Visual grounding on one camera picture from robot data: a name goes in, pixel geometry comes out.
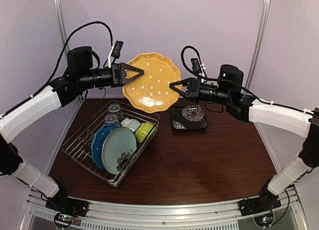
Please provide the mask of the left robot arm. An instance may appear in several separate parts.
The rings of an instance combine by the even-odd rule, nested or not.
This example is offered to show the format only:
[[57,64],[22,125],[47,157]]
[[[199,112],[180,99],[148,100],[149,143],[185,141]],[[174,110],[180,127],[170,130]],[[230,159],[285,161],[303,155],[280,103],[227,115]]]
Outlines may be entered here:
[[73,102],[83,92],[99,87],[122,87],[144,74],[140,68],[111,60],[107,61],[106,67],[94,68],[94,60],[100,59],[90,46],[68,51],[63,76],[50,80],[38,93],[0,117],[1,175],[12,175],[36,189],[61,212],[72,207],[66,189],[21,157],[12,142],[27,127]]

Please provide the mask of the yellow dotted scalloped plate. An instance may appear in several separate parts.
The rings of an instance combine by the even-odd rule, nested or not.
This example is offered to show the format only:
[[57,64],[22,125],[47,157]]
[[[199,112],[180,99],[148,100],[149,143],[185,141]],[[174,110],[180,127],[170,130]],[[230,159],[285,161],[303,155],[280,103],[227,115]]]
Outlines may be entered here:
[[156,52],[141,53],[128,65],[142,69],[144,75],[126,84],[123,95],[136,109],[146,113],[166,111],[179,99],[169,85],[181,80],[180,70],[172,60]]

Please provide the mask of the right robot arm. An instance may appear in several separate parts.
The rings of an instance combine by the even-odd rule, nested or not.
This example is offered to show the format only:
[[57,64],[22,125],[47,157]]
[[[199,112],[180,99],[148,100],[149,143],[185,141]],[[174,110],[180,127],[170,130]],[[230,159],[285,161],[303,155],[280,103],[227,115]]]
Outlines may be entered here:
[[242,87],[244,73],[233,65],[222,65],[219,77],[208,78],[207,83],[197,70],[193,74],[193,78],[170,83],[170,89],[189,101],[220,104],[237,120],[266,124],[305,139],[301,152],[261,189],[255,201],[259,210],[267,210],[287,187],[319,166],[318,109],[302,110],[262,100]]

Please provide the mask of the black floral square plate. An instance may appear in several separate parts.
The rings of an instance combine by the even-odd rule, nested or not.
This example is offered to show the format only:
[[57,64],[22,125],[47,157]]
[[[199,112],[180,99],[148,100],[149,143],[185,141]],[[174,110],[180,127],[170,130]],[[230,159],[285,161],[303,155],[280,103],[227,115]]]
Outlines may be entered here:
[[208,127],[204,110],[200,105],[172,107],[170,120],[175,130],[201,130]]

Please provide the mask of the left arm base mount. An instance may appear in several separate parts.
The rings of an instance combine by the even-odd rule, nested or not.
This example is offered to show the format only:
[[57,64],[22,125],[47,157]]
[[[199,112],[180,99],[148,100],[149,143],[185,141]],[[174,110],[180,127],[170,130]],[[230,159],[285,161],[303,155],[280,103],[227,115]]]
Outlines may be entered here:
[[84,200],[65,198],[49,198],[45,207],[57,212],[63,212],[76,217],[86,217],[88,202]]

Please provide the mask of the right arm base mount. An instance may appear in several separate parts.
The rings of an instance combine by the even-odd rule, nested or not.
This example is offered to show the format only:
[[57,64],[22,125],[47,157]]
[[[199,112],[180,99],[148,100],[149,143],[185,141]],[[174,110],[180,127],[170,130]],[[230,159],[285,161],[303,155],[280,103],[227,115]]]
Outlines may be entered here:
[[242,216],[255,215],[279,208],[281,202],[278,199],[269,199],[265,196],[244,198],[239,201],[239,209]]

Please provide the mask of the blue dotted scalloped plate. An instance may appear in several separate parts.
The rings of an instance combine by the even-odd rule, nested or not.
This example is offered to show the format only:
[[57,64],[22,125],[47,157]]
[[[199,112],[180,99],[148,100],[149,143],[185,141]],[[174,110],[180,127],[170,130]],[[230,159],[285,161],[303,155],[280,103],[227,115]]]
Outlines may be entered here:
[[108,137],[108,135],[116,128],[118,128],[119,125],[112,123],[112,124],[106,124],[103,125],[94,135],[92,142],[91,142],[91,156],[93,162],[97,165],[99,169],[103,169],[103,163],[102,163],[102,147],[104,144],[104,141]]

